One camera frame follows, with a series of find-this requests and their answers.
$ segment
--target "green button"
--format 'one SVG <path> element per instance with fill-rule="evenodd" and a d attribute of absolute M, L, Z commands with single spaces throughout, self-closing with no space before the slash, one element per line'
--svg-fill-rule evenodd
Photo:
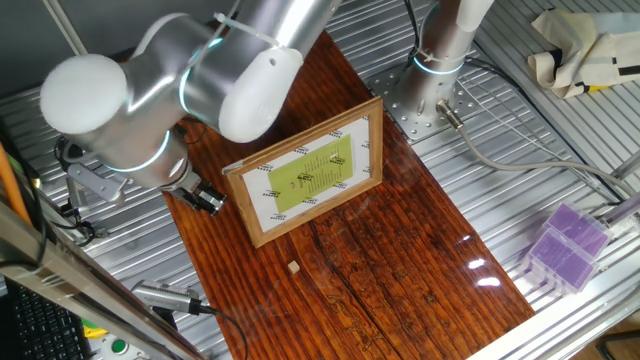
<path fill-rule="evenodd" d="M 127 343 L 124 340 L 117 339 L 111 344 L 111 350 L 114 354 L 122 354 L 127 351 Z"/>

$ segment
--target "clear plastic box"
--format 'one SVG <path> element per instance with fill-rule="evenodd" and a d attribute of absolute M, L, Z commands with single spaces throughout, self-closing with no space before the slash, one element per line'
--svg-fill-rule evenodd
<path fill-rule="evenodd" d="M 543 228 L 552 227 L 597 259 L 613 232 L 573 204 L 560 204 Z"/>
<path fill-rule="evenodd" d="M 598 271 L 589 254 L 553 228 L 542 233 L 527 258 L 527 267 L 561 292 L 582 291 Z"/>
<path fill-rule="evenodd" d="M 536 234 L 524 265 L 563 293 L 578 293 L 598 271 L 613 233 L 572 204 L 561 204 Z"/>

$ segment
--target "framed picture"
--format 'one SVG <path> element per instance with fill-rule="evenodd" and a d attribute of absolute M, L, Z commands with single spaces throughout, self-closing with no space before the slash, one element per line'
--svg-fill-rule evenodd
<path fill-rule="evenodd" d="M 255 247 L 382 182 L 375 98 L 223 170 Z"/>

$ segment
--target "wooden table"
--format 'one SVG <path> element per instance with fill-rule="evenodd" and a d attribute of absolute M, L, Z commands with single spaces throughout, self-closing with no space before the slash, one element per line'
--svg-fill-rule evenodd
<path fill-rule="evenodd" d="M 207 131 L 190 158 L 229 193 L 224 166 L 370 98 L 323 33 L 265 136 L 242 145 Z M 463 359 L 533 315 L 395 125 L 384 122 L 383 184 L 259 249 L 233 202 L 210 217 L 165 196 L 208 299 L 244 328 L 251 359 Z M 203 129 L 184 126 L 188 137 Z M 301 270 L 292 275 L 294 260 Z M 472 261 L 484 264 L 470 269 Z M 241 359 L 236 329 L 221 327 Z"/>

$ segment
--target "gray cable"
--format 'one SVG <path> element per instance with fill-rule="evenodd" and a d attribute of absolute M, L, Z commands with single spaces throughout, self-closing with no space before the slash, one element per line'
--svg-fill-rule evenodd
<path fill-rule="evenodd" d="M 612 175 L 600 169 L 591 167 L 589 165 L 580 164 L 572 161 L 547 161 L 547 162 L 534 163 L 534 164 L 516 164 L 516 165 L 507 165 L 507 164 L 497 163 L 485 157 L 484 155 L 482 155 L 482 153 L 480 153 L 480 151 L 478 151 L 475 145 L 473 145 L 473 143 L 471 142 L 471 139 L 469 138 L 469 135 L 467 134 L 467 130 L 464 128 L 464 126 L 458 129 L 458 133 L 460 133 L 460 136 L 462 136 L 462 139 L 464 140 L 464 142 L 467 143 L 467 146 L 469 146 L 469 150 L 471 150 L 471 152 L 473 152 L 476 155 L 478 160 L 482 161 L 487 166 L 492 167 L 494 169 L 505 170 L 505 171 L 525 171 L 525 170 L 542 169 L 542 168 L 549 168 L 549 167 L 574 168 L 578 170 L 587 171 L 592 174 L 600 175 L 603 179 L 606 179 L 613 185 L 622 189 L 629 196 L 634 196 L 636 194 L 631 187 L 629 187 L 619 179 L 613 177 Z"/>

